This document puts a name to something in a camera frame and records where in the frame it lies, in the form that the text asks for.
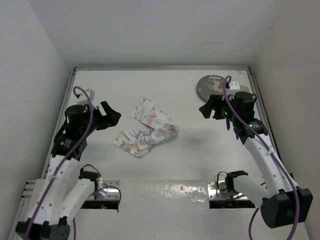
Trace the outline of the purple plastic knife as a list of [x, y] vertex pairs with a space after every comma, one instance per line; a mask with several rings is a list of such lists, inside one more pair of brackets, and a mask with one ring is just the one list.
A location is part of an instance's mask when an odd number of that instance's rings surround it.
[[229, 131], [230, 130], [230, 121], [226, 119], [226, 128]]

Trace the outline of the dark reindeer plate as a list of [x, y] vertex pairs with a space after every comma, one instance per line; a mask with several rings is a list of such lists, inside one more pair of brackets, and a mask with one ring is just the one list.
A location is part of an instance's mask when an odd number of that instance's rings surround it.
[[196, 85], [197, 95], [203, 101], [208, 101], [211, 95], [223, 95], [224, 80], [224, 77], [214, 74], [202, 77]]

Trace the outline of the animal print cloth placemat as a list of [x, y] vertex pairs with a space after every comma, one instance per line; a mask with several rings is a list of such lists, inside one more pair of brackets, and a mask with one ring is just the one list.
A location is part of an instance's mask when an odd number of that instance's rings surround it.
[[137, 158], [145, 157], [157, 145], [180, 133], [172, 118], [146, 97], [140, 99], [131, 117], [146, 129], [121, 131], [113, 145]]

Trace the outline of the yellow cup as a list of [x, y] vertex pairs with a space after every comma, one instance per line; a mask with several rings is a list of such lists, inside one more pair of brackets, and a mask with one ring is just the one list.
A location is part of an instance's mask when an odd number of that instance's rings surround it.
[[242, 92], [251, 93], [251, 90], [249, 89], [248, 86], [240, 84], [239, 87]]

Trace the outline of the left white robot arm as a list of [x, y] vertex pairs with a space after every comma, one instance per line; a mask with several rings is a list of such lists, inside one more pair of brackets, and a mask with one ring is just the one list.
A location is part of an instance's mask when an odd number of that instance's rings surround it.
[[54, 137], [40, 195], [26, 219], [15, 227], [16, 234], [23, 240], [67, 240], [77, 212], [89, 197], [104, 209], [109, 189], [119, 189], [105, 184], [99, 171], [81, 169], [73, 189], [66, 192], [87, 147], [87, 137], [94, 131], [116, 126], [121, 118], [106, 101], [100, 104], [105, 115], [90, 102], [65, 110], [65, 121]]

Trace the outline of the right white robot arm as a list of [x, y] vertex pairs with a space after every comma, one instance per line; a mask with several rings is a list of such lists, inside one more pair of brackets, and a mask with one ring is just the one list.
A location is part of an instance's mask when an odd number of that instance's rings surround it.
[[231, 99], [212, 94], [199, 108], [206, 119], [232, 123], [235, 135], [254, 158], [266, 183], [266, 188], [262, 188], [246, 171], [237, 170], [226, 174], [225, 190], [244, 194], [260, 209], [262, 219], [271, 229], [303, 223], [313, 195], [308, 188], [300, 188], [281, 163], [267, 128], [255, 118], [256, 100], [256, 95], [244, 91], [235, 93]]

